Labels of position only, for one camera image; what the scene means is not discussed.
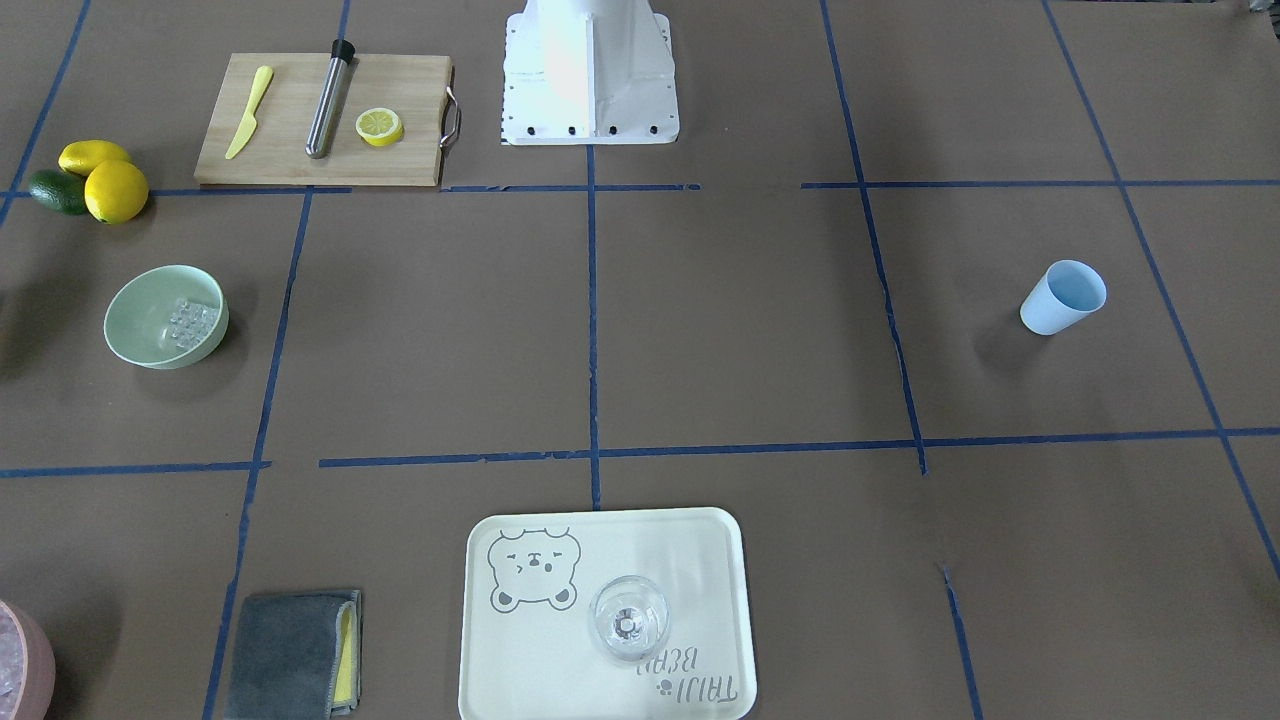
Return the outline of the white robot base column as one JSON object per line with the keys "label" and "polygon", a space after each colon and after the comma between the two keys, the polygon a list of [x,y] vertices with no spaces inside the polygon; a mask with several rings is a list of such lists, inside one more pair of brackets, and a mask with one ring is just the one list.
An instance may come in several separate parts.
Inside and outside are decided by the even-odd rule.
{"label": "white robot base column", "polygon": [[504,41],[502,143],[677,141],[672,29],[650,3],[527,1]]}

